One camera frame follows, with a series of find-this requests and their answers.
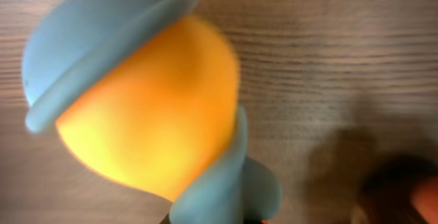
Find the yellow duck toy blue hat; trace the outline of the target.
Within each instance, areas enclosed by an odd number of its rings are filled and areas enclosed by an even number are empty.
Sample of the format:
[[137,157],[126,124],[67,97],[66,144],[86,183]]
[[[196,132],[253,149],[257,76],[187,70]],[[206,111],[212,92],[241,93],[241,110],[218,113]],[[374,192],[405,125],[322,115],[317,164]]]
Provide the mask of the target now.
[[29,131],[56,129],[114,182],[171,202],[165,223],[265,223],[281,185],[247,154],[240,63],[197,0],[65,0],[32,32]]

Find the brown plush capybara toy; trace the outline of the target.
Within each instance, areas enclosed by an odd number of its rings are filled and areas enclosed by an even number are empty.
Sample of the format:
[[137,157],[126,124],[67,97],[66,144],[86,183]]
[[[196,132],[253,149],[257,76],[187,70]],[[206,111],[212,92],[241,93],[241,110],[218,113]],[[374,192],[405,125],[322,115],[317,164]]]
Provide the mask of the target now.
[[437,164],[414,155],[383,163],[364,181],[351,224],[437,224]]

